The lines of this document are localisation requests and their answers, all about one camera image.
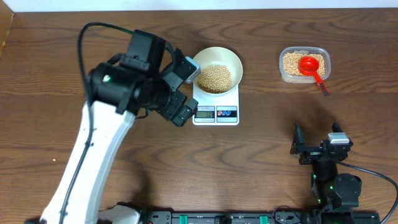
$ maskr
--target white kitchen scale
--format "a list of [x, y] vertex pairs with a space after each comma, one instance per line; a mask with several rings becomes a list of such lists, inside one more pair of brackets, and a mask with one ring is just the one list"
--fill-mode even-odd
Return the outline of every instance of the white kitchen scale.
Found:
[[209, 97], [193, 86], [193, 97], [199, 102], [198, 112], [193, 115], [194, 125], [239, 124], [239, 89], [236, 86], [228, 94], [219, 97]]
[[193, 80], [193, 98], [199, 102], [198, 111], [193, 115], [194, 125], [234, 126], [239, 124], [239, 88], [243, 67], [238, 56], [222, 47], [210, 47], [202, 50], [193, 58], [200, 68], [209, 65], [226, 65], [231, 72], [232, 84], [224, 93], [208, 93]]

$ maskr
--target wooden table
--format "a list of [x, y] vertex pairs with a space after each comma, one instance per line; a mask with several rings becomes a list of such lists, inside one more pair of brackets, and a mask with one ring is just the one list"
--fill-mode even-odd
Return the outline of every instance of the wooden table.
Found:
[[[40, 215], [62, 177], [84, 102], [76, 39], [87, 22], [153, 32], [193, 57], [227, 47], [243, 61], [237, 127], [176, 128], [157, 113], [137, 121], [116, 155], [101, 208], [133, 200], [174, 210], [273, 210], [317, 203], [310, 166], [289, 155], [298, 122], [317, 145], [338, 121], [354, 142], [346, 162], [398, 180], [398, 9], [18, 13], [0, 60], [0, 219]], [[86, 69], [129, 36], [92, 28]], [[331, 95], [282, 81], [278, 57], [290, 46], [326, 49]], [[192, 86], [182, 91], [192, 94]], [[383, 217], [396, 197], [378, 177], [363, 181], [360, 210]], [[390, 223], [398, 222], [394, 214]]]

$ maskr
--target scale display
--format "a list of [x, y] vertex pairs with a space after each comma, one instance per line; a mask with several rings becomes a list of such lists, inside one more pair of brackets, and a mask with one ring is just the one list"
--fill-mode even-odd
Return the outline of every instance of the scale display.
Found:
[[226, 95], [210, 97], [194, 85], [193, 97], [199, 102], [198, 111], [192, 119], [194, 125], [234, 126], [239, 124], [238, 86]]
[[214, 111], [198, 111], [196, 118], [214, 118]]

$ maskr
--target red measuring scoop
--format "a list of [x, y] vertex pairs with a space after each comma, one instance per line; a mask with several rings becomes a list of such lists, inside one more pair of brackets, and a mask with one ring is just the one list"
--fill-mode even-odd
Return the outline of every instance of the red measuring scoop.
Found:
[[322, 78], [319, 76], [318, 68], [319, 68], [318, 60], [309, 56], [302, 57], [300, 59], [300, 63], [298, 64], [298, 70], [300, 70], [300, 72], [303, 75], [313, 76], [318, 84], [319, 89], [321, 89], [323, 96], [328, 96], [329, 95], [328, 88], [324, 84]]

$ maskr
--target small robot arm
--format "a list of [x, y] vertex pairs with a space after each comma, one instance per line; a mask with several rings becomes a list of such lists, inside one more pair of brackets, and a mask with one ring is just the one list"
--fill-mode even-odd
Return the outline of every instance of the small robot arm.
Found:
[[[160, 72], [165, 50], [170, 52], [172, 62]], [[164, 39], [141, 30], [132, 32], [126, 54], [116, 54], [88, 75], [86, 89], [90, 92], [86, 94], [90, 97], [83, 107], [76, 144], [39, 223], [97, 223], [114, 157], [138, 111], [144, 108], [145, 116], [156, 111], [174, 125], [183, 126], [196, 113], [198, 102], [192, 98], [185, 104], [187, 97], [178, 88], [199, 73], [199, 64], [184, 57], [181, 50], [173, 50]], [[138, 222], [137, 211], [116, 206], [113, 213], [115, 209], [119, 221], [114, 223]], [[103, 215], [112, 219], [112, 213]]]

